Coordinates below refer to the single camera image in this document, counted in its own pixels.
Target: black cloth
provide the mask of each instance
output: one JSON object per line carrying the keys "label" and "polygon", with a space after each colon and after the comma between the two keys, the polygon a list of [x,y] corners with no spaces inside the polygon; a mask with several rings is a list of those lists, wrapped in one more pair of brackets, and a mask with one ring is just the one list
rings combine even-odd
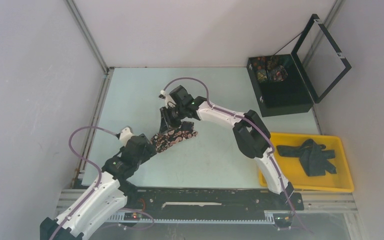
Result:
{"label": "black cloth", "polygon": [[282,157],[299,158],[305,174],[309,177],[324,176],[326,172],[336,174],[336,167],[328,161],[335,158],[335,150],[324,150],[326,146],[307,139],[301,146],[276,146]]}

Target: cable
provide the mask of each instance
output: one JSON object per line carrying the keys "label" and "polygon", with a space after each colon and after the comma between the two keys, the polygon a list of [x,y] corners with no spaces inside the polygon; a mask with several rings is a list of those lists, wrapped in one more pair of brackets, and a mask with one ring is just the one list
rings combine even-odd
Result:
{"label": "cable", "polygon": [[143,231],[143,230],[149,229],[150,227],[152,227],[155,224],[155,219],[151,215],[149,215],[148,213],[146,213],[144,211],[139,211],[139,210],[135,210],[135,209],[131,209],[131,208],[121,208],[119,211],[134,212],[134,213],[145,215],[152,221],[152,223],[149,224],[148,226],[144,226],[144,227],[131,227],[131,226],[122,225],[121,223],[117,223],[117,224],[110,224],[107,226],[103,226],[103,227],[99,228],[99,230],[108,229],[108,228],[112,228],[112,227],[120,227],[120,225],[122,225],[123,228],[126,228],[126,229]]}
{"label": "cable", "polygon": [[83,126],[83,127],[80,127],[78,128],[77,130],[75,130],[69,140],[68,140],[68,147],[70,148],[70,150],[73,152],[74,155],[76,155],[78,158],[82,159],[83,161],[85,161],[86,163],[92,165],[94,168],[96,168],[96,170],[98,171],[98,179],[95,183],[95,186],[94,188],[92,188],[90,190],[90,192],[73,208],[73,210],[71,210],[71,212],[62,220],[62,222],[58,225],[58,227],[55,229],[55,231],[53,231],[52,235],[50,236],[49,240],[53,240],[55,238],[55,236],[57,235],[58,231],[63,227],[63,225],[68,221],[68,218],[70,218],[85,202],[86,200],[88,200],[92,194],[95,192],[95,188],[98,187],[98,185],[100,184],[101,182],[101,178],[102,178],[102,173],[101,173],[101,168],[96,164],[94,163],[93,161],[87,159],[86,157],[83,157],[82,155],[78,154],[76,152],[76,150],[74,150],[73,146],[72,146],[72,140],[73,140],[73,137],[76,133],[80,132],[81,130],[84,130],[84,129],[98,129],[98,130],[101,130],[101,131],[104,131],[106,133],[109,133],[111,135],[114,135],[116,136],[117,133],[115,132],[112,132],[110,130],[107,130],[107,129],[104,129],[102,127],[99,127],[99,126]]}
{"label": "cable", "polygon": [[281,174],[281,171],[280,169],[278,168],[278,165],[276,164],[276,161],[273,159],[272,157],[272,154],[275,153],[275,146],[273,145],[272,141],[270,141],[270,139],[264,134],[264,132],[257,126],[255,125],[252,121],[250,121],[249,119],[243,117],[243,116],[240,116],[240,115],[236,115],[235,113],[233,112],[230,112],[230,111],[227,111],[225,109],[222,109],[222,108],[219,108],[217,106],[213,106],[210,102],[210,98],[209,98],[209,90],[208,90],[208,87],[205,83],[203,83],[201,80],[198,80],[196,78],[193,78],[193,77],[179,77],[179,78],[176,78],[172,81],[170,81],[165,87],[164,87],[164,91],[169,87],[169,85],[171,85],[172,83],[176,82],[176,81],[179,81],[179,80],[193,80],[193,81],[196,81],[198,83],[200,83],[201,85],[204,86],[205,88],[205,91],[206,91],[206,101],[208,103],[208,106],[210,106],[212,109],[216,110],[216,111],[219,111],[219,112],[222,112],[222,113],[225,113],[227,115],[230,115],[232,117],[237,117],[237,118],[240,118],[241,120],[244,120],[245,122],[247,122],[248,124],[250,124],[255,130],[257,130],[257,132],[264,138],[264,140],[267,141],[267,143],[270,145],[271,147],[271,151],[268,153],[269,154],[269,159],[271,161],[271,163],[273,164],[274,166],[274,169],[276,170],[277,172],[277,175],[279,177],[279,180],[280,180],[280,186],[283,190],[283,193],[285,194],[286,196],[286,199],[287,199],[287,203],[289,204],[289,207],[290,209],[292,210],[294,216],[296,216],[296,218],[298,219],[299,223],[302,225],[302,228],[305,229],[306,231],[310,232],[313,234],[313,232],[311,230],[309,230],[303,223],[303,221],[301,220],[301,218],[297,215],[297,212],[295,210],[295,207],[294,205],[292,204],[291,200],[289,199],[289,196],[288,196],[288,193],[286,192],[286,188],[285,188],[285,184],[283,182],[283,179],[282,179],[282,174]]}

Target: light blue table surface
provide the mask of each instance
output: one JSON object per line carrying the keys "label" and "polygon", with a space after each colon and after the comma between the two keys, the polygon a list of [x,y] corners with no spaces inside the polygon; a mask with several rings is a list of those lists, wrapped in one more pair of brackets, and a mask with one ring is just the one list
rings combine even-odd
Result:
{"label": "light blue table surface", "polygon": [[[116,68],[109,85],[98,126],[120,132],[130,126],[136,135],[148,138],[160,127],[160,91],[171,80],[193,77],[209,88],[209,99],[215,104],[238,112],[252,109],[260,113],[245,67],[208,68]],[[177,81],[168,92],[182,85],[193,96],[206,96],[195,81]],[[271,132],[319,134],[310,110],[307,113],[265,117]],[[140,166],[128,180],[142,187],[189,188],[261,188],[258,168],[253,159],[238,149],[232,130],[211,122],[195,122],[198,136],[177,143]],[[102,166],[116,154],[121,143],[98,131],[89,158]],[[97,171],[87,165],[82,184],[90,185]]]}

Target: white robotic arm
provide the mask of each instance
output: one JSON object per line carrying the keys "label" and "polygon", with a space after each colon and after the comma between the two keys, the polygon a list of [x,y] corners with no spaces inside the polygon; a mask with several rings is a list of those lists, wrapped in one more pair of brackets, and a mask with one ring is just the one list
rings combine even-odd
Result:
{"label": "white robotic arm", "polygon": [[[244,113],[228,110],[204,97],[193,98],[182,86],[175,88],[170,94],[161,91],[160,98],[165,99],[165,107],[160,108],[160,133],[179,127],[184,118],[213,122],[232,129],[239,150],[255,160],[273,199],[279,203],[286,203],[290,199],[294,187],[274,159],[274,151],[266,140],[270,138],[270,133],[255,111]],[[124,128],[118,138],[123,145],[120,149],[121,156],[116,154],[105,162],[98,185],[97,178],[55,220],[46,218],[42,222],[40,240],[50,240],[55,232],[57,234],[53,240],[88,240],[114,212],[128,202],[136,201],[132,196],[135,196],[137,188],[127,179],[157,152],[143,134],[136,136],[129,127]]]}
{"label": "white robotic arm", "polygon": [[57,228],[58,234],[53,240],[88,240],[114,212],[130,201],[130,196],[136,194],[136,187],[126,179],[157,152],[143,134],[134,135],[130,127],[124,128],[118,138],[122,143],[121,157],[116,154],[105,162],[98,185],[99,177],[55,220],[48,217],[41,223],[40,240],[50,240]]}
{"label": "white robotic arm", "polygon": [[264,129],[267,133],[266,135],[270,137],[266,126],[264,126],[260,117],[254,111],[250,110],[248,113],[236,112],[217,106],[200,96],[193,98],[181,85],[171,91],[170,94],[167,94],[165,91],[160,93],[160,98],[165,99],[165,107],[160,110],[163,116],[162,129],[176,127],[183,118],[195,118],[233,129],[239,149],[244,155],[255,160],[267,182],[268,189],[274,194],[283,196],[281,194],[284,191],[283,183],[284,186],[289,186],[288,195],[290,196],[293,193],[292,184],[280,170],[271,146],[260,136],[256,129],[248,126],[243,121],[243,118],[249,118],[255,124],[259,124],[260,128]]}

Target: yellow plastic tray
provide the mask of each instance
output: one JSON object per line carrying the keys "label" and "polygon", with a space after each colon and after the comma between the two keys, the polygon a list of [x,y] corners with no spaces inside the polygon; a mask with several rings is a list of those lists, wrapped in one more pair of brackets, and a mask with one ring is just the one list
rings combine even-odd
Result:
{"label": "yellow plastic tray", "polygon": [[[330,192],[352,193],[354,191],[353,179],[348,168],[347,158],[341,139],[337,136],[292,134],[292,133],[271,133],[270,140],[274,147],[277,145],[300,146],[305,140],[313,139],[318,144],[326,145],[326,149],[335,150],[335,158],[329,159],[336,167],[336,174],[326,172],[325,176],[307,176],[301,166],[298,157],[281,157],[274,153],[274,157],[280,166],[283,174],[293,184],[295,189],[320,190]],[[266,180],[261,171],[258,171],[259,183],[267,187]]]}

